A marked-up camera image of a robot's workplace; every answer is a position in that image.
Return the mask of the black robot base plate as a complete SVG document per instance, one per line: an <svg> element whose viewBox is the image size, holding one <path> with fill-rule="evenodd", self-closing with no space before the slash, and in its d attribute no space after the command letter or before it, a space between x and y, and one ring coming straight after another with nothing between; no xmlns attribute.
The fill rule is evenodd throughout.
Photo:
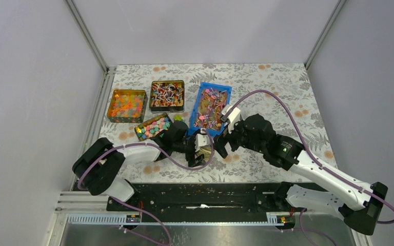
<svg viewBox="0 0 394 246"><path fill-rule="evenodd" d="M161 222L258 223L267 213L294 215L275 195L280 183L136 183L127 204L155 215Z"/></svg>

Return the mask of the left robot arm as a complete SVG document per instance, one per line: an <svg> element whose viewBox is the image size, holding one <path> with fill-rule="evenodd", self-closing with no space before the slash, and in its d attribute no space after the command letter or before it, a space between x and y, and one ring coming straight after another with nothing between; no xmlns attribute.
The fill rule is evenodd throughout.
<svg viewBox="0 0 394 246"><path fill-rule="evenodd" d="M202 169L206 162L197 153L202 147L212 147L213 141L206 129L191 135L187 132L184 122L175 121L156 136L140 142L115 146L109 139L99 138L72 166L78 178L77 188L93 196L107 195L118 200L125 210L134 210L139 198L131 182L118 177L119 170L124 165L163 159L186 170Z"/></svg>

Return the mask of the blue plastic candy bin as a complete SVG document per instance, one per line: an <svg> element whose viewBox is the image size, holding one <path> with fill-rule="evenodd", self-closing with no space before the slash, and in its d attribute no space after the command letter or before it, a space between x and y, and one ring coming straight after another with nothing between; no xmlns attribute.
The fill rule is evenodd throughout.
<svg viewBox="0 0 394 246"><path fill-rule="evenodd" d="M229 104L232 87L202 82L190 116L189 133L205 128L210 136L224 130L221 111Z"/></svg>

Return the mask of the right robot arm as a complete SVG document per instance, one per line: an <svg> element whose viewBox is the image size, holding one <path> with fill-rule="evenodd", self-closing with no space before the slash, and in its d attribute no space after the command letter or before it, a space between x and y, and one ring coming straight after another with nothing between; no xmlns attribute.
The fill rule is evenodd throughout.
<svg viewBox="0 0 394 246"><path fill-rule="evenodd" d="M379 222L388 187L381 183L358 180L326 163L317 163L304 145L295 139L277 134L272 124L255 114L223 116L225 130L214 138L216 151L227 157L225 146L232 151L242 147L262 154L272 166L303 176L324 188L309 190L297 184L282 182L274 193L274 206L280 211L305 208L341 219L349 228L372 235Z"/></svg>

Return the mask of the round cream jar lid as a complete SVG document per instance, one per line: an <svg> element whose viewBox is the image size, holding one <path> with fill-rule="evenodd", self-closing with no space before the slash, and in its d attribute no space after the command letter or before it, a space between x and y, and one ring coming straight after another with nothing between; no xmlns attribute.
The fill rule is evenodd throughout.
<svg viewBox="0 0 394 246"><path fill-rule="evenodd" d="M196 156L196 163L200 166L205 165L207 162L211 163L211 155L213 154L213 148L211 146L205 146L200 148L195 156Z"/></svg>

